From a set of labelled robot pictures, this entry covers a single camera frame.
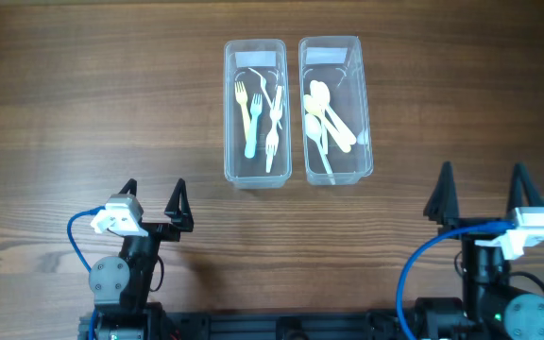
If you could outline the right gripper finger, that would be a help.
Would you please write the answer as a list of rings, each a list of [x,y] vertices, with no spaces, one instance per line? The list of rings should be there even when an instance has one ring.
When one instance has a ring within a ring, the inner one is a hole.
[[[531,180],[526,166],[518,162],[514,166],[510,180],[506,211],[510,213],[515,208],[521,207],[544,207],[544,198]]]
[[[459,205],[452,165],[442,164],[434,190],[423,210],[423,215],[438,225],[454,225],[459,219]]]

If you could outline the light blue plastic fork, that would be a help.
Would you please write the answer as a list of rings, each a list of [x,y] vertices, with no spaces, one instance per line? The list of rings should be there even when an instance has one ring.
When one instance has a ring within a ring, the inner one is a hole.
[[[260,93],[255,93],[252,97],[249,112],[251,114],[248,135],[246,138],[246,146],[244,155],[248,159],[255,156],[257,143],[257,126],[263,108],[263,96]]]

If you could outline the white fork top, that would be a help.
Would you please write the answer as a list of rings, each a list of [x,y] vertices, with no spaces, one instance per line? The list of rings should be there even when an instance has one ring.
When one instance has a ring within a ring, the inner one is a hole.
[[[271,172],[273,158],[276,155],[276,152],[278,150],[279,134],[277,131],[277,127],[281,117],[282,117],[282,113],[280,109],[273,109],[270,112],[270,119],[271,119],[272,125],[271,125],[271,129],[266,135],[266,140],[265,140],[265,154],[266,154],[265,171],[267,173]]]

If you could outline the yellow plastic fork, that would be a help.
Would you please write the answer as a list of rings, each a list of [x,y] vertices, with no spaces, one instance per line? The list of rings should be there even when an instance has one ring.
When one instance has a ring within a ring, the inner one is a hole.
[[[248,133],[249,133],[249,126],[250,126],[250,115],[247,110],[247,101],[248,101],[247,89],[243,81],[236,81],[234,83],[234,92],[235,92],[235,100],[239,104],[239,107],[241,109],[244,134],[245,134],[245,139],[247,139]]]

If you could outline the bent white plastic fork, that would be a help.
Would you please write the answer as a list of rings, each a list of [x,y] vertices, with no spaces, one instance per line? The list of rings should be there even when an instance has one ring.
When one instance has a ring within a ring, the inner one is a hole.
[[[259,93],[259,94],[261,94],[263,96],[263,103],[266,103],[268,105],[269,117],[270,117],[270,111],[272,110],[274,101],[271,100],[270,95],[268,94],[268,91],[267,91],[267,87],[266,87],[267,79],[264,77],[264,75],[262,73],[256,71],[253,68],[249,68],[249,71],[251,71],[253,74],[255,74],[260,80],[259,81],[259,91],[256,92],[256,93]],[[278,128],[282,128],[281,120],[278,123]]]

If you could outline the white thin spoon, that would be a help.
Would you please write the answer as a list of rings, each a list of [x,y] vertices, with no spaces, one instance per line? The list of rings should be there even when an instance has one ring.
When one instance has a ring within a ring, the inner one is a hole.
[[[305,115],[304,122],[305,122],[305,133],[307,137],[313,140],[317,146],[322,164],[327,172],[327,178],[330,181],[331,185],[335,185],[336,182],[335,182],[334,174],[332,172],[330,163],[327,159],[327,156],[323,150],[323,146],[321,143],[322,129],[321,129],[320,122],[313,114],[310,114],[310,113],[307,113]]]

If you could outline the yellow plastic spoon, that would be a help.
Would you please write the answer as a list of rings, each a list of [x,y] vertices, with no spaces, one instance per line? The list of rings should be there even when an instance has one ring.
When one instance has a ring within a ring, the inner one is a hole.
[[[305,94],[303,96],[303,101],[304,101],[305,110],[308,113],[313,114],[315,117],[318,118],[317,116],[318,111],[316,110],[317,106],[315,105],[313,98],[309,94]],[[340,135],[336,127],[326,118],[326,114],[325,114],[325,118],[323,119],[323,123],[327,128],[328,142],[329,142],[329,136],[332,136],[332,138],[335,140],[335,143],[339,146],[341,151],[344,153],[349,153],[351,151],[351,145],[349,145],[344,140],[344,138]]]

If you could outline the white thick-handled spoon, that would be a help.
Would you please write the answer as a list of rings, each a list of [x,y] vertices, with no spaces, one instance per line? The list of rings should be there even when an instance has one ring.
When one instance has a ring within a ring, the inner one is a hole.
[[[336,127],[340,135],[344,138],[344,140],[349,145],[355,145],[355,135],[351,132],[348,126],[344,123],[344,121],[339,117],[339,115],[330,105],[331,95],[328,86],[322,81],[312,80],[310,83],[310,91],[311,96],[314,98],[322,111],[329,114],[332,122],[334,123],[334,126]]]

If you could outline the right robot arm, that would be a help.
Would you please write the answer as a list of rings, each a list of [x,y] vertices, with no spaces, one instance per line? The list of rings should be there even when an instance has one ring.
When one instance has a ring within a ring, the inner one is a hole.
[[[438,226],[403,267],[396,312],[409,339],[544,339],[544,282],[526,273],[540,294],[513,286],[511,263],[527,247],[544,242],[544,198],[526,167],[515,165],[503,217],[463,217],[459,213],[452,166],[444,162],[424,208]],[[410,269],[428,249],[444,240],[460,242],[461,297],[420,297],[406,311],[403,290]]]

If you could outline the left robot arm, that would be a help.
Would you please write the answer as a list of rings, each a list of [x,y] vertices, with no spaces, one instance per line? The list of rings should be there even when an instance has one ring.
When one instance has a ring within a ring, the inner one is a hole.
[[[167,222],[145,222],[137,200],[137,181],[130,179],[99,210],[91,226],[123,238],[116,256],[97,261],[89,273],[93,312],[81,320],[79,339],[180,339],[179,328],[159,302],[148,296],[156,266],[163,266],[161,243],[177,242],[191,232],[194,218],[186,183],[179,179],[164,209]]]

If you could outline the left clear plastic container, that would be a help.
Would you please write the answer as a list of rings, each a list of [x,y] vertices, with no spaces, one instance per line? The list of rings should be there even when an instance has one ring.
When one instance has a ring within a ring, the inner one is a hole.
[[[266,135],[271,129],[269,108],[263,103],[258,120],[255,156],[245,157],[246,141],[241,109],[235,100],[234,83],[243,81],[248,92],[247,109],[252,96],[259,91],[259,78],[253,68],[267,79],[267,91],[275,100],[282,86],[282,128],[277,127],[279,144],[271,172],[265,171]],[[229,41],[224,49],[224,172],[227,181],[239,189],[280,188],[292,175],[291,114],[286,46],[278,39]]]

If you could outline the clear plastic container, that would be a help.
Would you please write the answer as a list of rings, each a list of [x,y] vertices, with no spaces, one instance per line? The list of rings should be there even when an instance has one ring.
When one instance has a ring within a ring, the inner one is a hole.
[[[253,68],[267,79],[267,91],[275,100],[282,86],[282,128],[277,127],[279,144],[271,172],[265,171],[266,135],[271,129],[269,108],[263,103],[258,120],[255,156],[245,157],[246,141],[241,109],[235,100],[234,83],[243,81],[248,92],[247,109],[252,96],[259,91],[259,78]],[[280,188],[292,175],[291,114],[286,46],[278,39],[229,41],[224,49],[224,172],[227,181],[239,189]]]
[[[367,105],[363,51],[355,36],[306,37],[299,42],[299,85],[301,94],[304,160],[307,180],[312,185],[331,185],[317,146],[305,133],[303,96],[310,94],[310,82],[324,82],[331,95],[330,105],[356,137],[349,153],[341,151],[329,136],[326,155],[335,185],[351,185],[372,174],[374,169]]]

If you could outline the right clear plastic container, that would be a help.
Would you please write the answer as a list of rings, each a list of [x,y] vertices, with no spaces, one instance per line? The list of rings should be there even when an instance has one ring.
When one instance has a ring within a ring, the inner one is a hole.
[[[341,151],[329,136],[326,155],[335,185],[351,185],[372,174],[374,169],[367,105],[363,51],[355,36],[306,37],[299,42],[299,85],[301,94],[304,160],[307,180],[312,185],[331,185],[317,146],[305,133],[303,96],[310,94],[310,82],[324,82],[331,95],[330,105],[356,137],[349,153]]]

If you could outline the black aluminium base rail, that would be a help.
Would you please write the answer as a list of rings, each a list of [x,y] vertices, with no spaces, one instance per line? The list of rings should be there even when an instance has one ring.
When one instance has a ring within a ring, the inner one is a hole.
[[[89,339],[405,339],[396,314],[146,314],[119,321],[89,314],[77,338]]]

